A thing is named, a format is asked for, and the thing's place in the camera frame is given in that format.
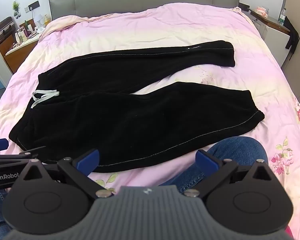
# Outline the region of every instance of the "suitcase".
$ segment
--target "suitcase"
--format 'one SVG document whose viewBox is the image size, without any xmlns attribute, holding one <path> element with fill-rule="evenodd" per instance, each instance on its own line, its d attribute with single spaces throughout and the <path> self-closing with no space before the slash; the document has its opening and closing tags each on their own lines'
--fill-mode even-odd
<svg viewBox="0 0 300 240">
<path fill-rule="evenodd" d="M 15 32 L 16 27 L 11 17 L 5 18 L 2 22 L 0 22 L 0 44 L 4 42 L 6 38 L 8 38 L 11 34 L 13 40 L 15 41 Z"/>
</svg>

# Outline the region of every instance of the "denim knee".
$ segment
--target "denim knee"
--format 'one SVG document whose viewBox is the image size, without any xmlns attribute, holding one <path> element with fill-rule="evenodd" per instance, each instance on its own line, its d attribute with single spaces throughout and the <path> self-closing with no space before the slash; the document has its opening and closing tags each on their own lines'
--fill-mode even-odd
<svg viewBox="0 0 300 240">
<path fill-rule="evenodd" d="M 264 159 L 268 163 L 266 151 L 257 140 L 246 136 L 223 139 L 208 151 L 219 159 L 233 159 L 239 165 L 252 165 L 256 159 Z"/>
</svg>

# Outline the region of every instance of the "white stitching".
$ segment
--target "white stitching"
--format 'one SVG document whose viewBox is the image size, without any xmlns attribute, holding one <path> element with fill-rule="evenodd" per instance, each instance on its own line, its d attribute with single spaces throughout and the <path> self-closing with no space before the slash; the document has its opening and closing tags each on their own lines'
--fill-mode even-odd
<svg viewBox="0 0 300 240">
<path fill-rule="evenodd" d="M 22 145 L 22 143 L 19 141 L 19 138 L 17 138 L 17 140 L 18 140 L 18 142 L 21 144 L 21 146 L 22 146 L 25 150 L 27 150 L 27 148 L 24 147 L 24 146 Z"/>
<path fill-rule="evenodd" d="M 164 150 L 164 151 L 162 151 L 162 152 L 158 152 L 158 153 L 155 153 L 155 154 L 152 154 L 152 155 L 150 155 L 150 156 L 147 156 L 147 157 L 144 157 L 144 158 L 140 158 L 140 159 L 135 159 L 135 160 L 130 160 L 130 161 L 124 161 L 124 162 L 119 162 L 119 163 L 113 163 L 113 164 L 109 164 L 109 165 L 99 165 L 98 167 L 112 166 L 112 165 L 116 165 L 116 164 L 120 164 L 120 163 L 133 162 L 133 161 L 143 160 L 143 159 L 152 157 L 152 156 L 154 156 L 154 155 L 157 155 L 157 154 L 159 154 L 159 153 L 163 153 L 163 152 L 168 151 L 168 150 L 170 150 L 170 149 L 172 149 L 172 148 L 174 148 L 174 147 L 177 147 L 177 146 L 179 146 L 179 145 L 181 145 L 181 144 L 187 143 L 187 142 L 189 142 L 189 141 L 191 141 L 191 140 L 193 140 L 193 139 L 196 139 L 196 138 L 198 138 L 198 137 L 200 137 L 200 136 L 207 135 L 207 134 L 214 133 L 214 132 L 219 132 L 219 131 L 222 131 L 222 130 L 225 130 L 225 129 L 230 129 L 230 128 L 234 128 L 234 127 L 237 127 L 237 126 L 239 126 L 239 125 L 242 125 L 242 124 L 244 124 L 245 122 L 249 121 L 249 120 L 250 120 L 256 113 L 258 113 L 258 112 L 260 112 L 260 110 L 256 111 L 256 112 L 255 112 L 248 120 L 246 120 L 246 121 L 244 121 L 244 122 L 242 122 L 242 123 L 240 123 L 240 124 L 238 124 L 238 125 L 231 126 L 231 127 L 227 127 L 227 128 L 223 128 L 223 129 L 220 129 L 220 130 L 217 130 L 217 131 L 213 131 L 213 132 L 208 132 L 208 133 L 205 133 L 205 134 L 202 134 L 202 135 L 198 135 L 197 137 L 194 137 L 194 138 L 192 138 L 192 139 L 190 139 L 190 140 L 187 140 L 186 142 L 183 142 L 183 143 L 180 143 L 180 144 L 175 145 L 175 146 L 173 146 L 173 147 L 170 147 L 169 149 L 166 149 L 166 150 Z"/>
<path fill-rule="evenodd" d="M 203 48 L 203 49 L 228 49 L 228 48 Z M 115 56 L 115 55 L 160 55 L 160 54 L 181 53 L 181 52 L 189 52 L 189 50 L 175 51 L 175 52 L 164 52 L 164 53 L 151 53 L 151 54 L 142 54 L 142 53 L 138 53 L 138 54 L 105 54 L 105 55 L 94 55 L 94 56 L 90 56 L 90 57 L 85 57 L 84 59 L 91 58 L 91 57 L 101 57 L 101 56 Z M 72 59 L 72 60 L 68 61 L 67 63 L 75 61 L 75 60 L 79 60 L 79 59 L 81 59 L 81 58 Z M 56 69 L 54 69 L 53 71 L 51 71 L 51 73 L 53 73 L 58 68 L 62 67 L 65 63 L 66 62 L 63 62 L 59 67 L 57 67 Z"/>
</svg>

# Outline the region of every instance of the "bottle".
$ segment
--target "bottle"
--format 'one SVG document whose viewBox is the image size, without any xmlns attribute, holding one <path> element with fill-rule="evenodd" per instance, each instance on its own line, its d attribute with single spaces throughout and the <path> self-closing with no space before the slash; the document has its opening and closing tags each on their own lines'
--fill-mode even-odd
<svg viewBox="0 0 300 240">
<path fill-rule="evenodd" d="M 285 18 L 286 18 L 286 9 L 283 8 L 283 10 L 281 11 L 280 17 L 279 17 L 279 24 L 281 26 L 283 26 Z"/>
<path fill-rule="evenodd" d="M 48 15 L 44 15 L 44 26 L 46 27 L 47 25 L 48 25 L 48 23 L 50 23 L 51 22 L 51 19 L 50 19 L 50 17 L 48 16 Z"/>
<path fill-rule="evenodd" d="M 30 33 L 30 31 L 28 30 L 28 23 L 27 23 L 27 21 L 25 20 L 25 31 L 26 31 L 26 36 L 28 37 L 31 33 Z"/>
<path fill-rule="evenodd" d="M 21 44 L 21 40 L 20 40 L 20 38 L 19 38 L 18 33 L 15 33 L 15 36 L 16 36 L 16 41 L 17 41 L 17 43 L 20 45 L 20 44 Z"/>
<path fill-rule="evenodd" d="M 25 42 L 26 40 L 28 40 L 24 28 L 22 28 L 21 31 L 18 34 L 19 34 L 19 37 L 22 37 L 22 41 L 23 42 Z"/>
<path fill-rule="evenodd" d="M 28 25 L 28 30 L 29 30 L 31 33 L 33 33 L 33 29 L 32 29 L 31 24 Z"/>
<path fill-rule="evenodd" d="M 20 42 L 23 43 L 23 39 L 22 39 L 22 36 L 21 36 L 21 31 L 20 31 L 20 29 L 18 30 L 18 36 L 19 36 Z"/>
</svg>

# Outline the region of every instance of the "black sweatpants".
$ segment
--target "black sweatpants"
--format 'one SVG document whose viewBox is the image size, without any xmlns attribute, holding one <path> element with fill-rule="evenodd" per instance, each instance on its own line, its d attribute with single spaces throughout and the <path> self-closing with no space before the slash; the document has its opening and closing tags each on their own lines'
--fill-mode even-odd
<svg viewBox="0 0 300 240">
<path fill-rule="evenodd" d="M 146 95 L 141 88 L 199 64 L 234 67 L 225 41 L 187 47 L 94 53 L 69 59 L 38 76 L 37 90 L 58 96 L 31 108 L 9 138 L 53 163 L 100 152 L 95 172 L 156 165 L 252 130 L 263 118 L 249 91 L 176 82 Z"/>
</svg>

